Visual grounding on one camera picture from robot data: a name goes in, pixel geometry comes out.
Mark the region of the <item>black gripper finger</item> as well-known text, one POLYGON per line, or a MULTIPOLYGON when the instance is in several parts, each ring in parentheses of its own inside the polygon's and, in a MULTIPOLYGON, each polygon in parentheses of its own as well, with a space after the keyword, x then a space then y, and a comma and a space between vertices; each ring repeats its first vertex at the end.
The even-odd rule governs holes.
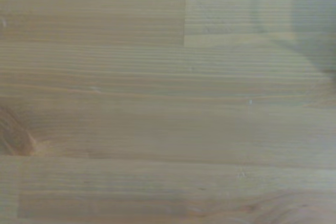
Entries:
POLYGON ((324 73, 330 78, 331 87, 333 90, 336 89, 336 71, 333 69, 327 69, 324 73))

